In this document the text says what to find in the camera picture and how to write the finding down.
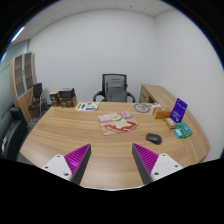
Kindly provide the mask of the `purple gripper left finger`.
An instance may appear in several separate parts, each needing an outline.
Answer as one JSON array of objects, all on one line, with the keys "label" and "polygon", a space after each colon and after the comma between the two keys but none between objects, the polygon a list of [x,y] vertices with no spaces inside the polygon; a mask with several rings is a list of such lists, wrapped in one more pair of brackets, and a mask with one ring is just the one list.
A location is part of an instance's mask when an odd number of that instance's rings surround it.
[{"label": "purple gripper left finger", "polygon": [[77,185],[81,183],[91,155],[91,145],[84,145],[69,154],[55,155],[42,169]]}]

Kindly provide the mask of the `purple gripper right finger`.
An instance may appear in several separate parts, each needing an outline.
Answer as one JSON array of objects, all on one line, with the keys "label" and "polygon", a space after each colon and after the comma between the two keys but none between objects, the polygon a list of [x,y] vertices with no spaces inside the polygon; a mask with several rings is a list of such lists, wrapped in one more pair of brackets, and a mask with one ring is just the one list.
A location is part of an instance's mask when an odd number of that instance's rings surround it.
[{"label": "purple gripper right finger", "polygon": [[135,143],[132,144],[132,154],[144,185],[182,169],[168,154],[156,154]]}]

